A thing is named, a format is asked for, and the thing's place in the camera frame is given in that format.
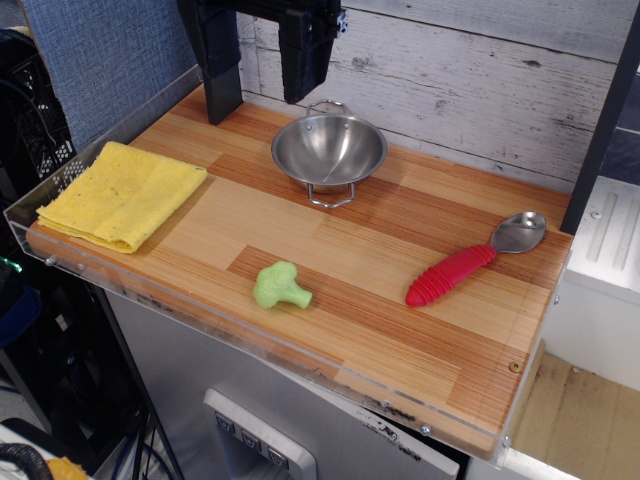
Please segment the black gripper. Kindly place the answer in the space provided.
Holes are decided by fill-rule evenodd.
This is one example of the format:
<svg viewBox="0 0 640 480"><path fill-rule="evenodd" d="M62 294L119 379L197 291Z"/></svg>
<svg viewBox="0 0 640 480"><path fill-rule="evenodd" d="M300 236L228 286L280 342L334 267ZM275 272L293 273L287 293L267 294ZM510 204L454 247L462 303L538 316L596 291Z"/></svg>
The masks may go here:
<svg viewBox="0 0 640 480"><path fill-rule="evenodd" d="M207 78L219 77L240 62L236 12L278 22L288 104L300 102L325 82L333 41L348 30L348 13L340 1L178 0L177 5Z"/></svg>

